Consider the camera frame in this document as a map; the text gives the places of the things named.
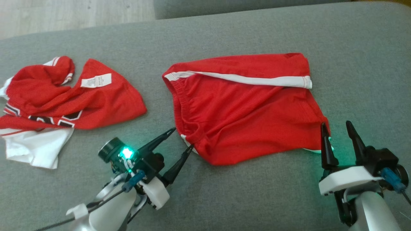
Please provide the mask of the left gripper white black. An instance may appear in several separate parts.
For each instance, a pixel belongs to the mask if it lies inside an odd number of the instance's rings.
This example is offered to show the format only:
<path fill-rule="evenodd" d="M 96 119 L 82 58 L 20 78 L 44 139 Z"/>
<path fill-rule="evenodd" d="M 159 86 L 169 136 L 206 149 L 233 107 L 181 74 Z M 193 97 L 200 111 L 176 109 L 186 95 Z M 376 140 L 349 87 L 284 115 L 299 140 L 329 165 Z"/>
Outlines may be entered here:
<path fill-rule="evenodd" d="M 160 171 L 164 168 L 164 158 L 160 153 L 154 153 L 162 142 L 176 130 L 171 128 L 157 136 L 138 150 L 132 149 L 119 138 L 109 140 L 98 152 L 98 156 L 105 162 L 111 163 L 115 171 L 125 172 L 130 176 L 130 184 L 138 186 L 147 195 L 156 209 L 162 208 L 169 200 L 170 195 L 166 190 L 176 180 L 182 167 L 194 149 L 190 145 L 177 161 L 160 180 Z"/>

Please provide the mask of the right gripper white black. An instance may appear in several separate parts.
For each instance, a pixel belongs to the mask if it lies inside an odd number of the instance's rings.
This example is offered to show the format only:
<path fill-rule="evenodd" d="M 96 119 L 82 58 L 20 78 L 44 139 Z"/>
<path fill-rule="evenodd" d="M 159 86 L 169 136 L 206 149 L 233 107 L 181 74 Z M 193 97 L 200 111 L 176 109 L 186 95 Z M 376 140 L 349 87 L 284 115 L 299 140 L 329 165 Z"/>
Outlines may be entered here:
<path fill-rule="evenodd" d="M 339 219 L 343 224 L 349 227 L 381 227 L 385 216 L 385 201 L 379 186 L 382 178 L 372 176 L 363 167 L 372 164 L 375 148 L 364 144 L 351 121 L 347 120 L 345 125 L 353 144 L 357 166 L 327 175 L 327 170 L 337 167 L 339 161 L 334 155 L 327 125 L 322 123 L 321 166 L 325 171 L 319 182 L 320 194 L 334 195 Z"/>

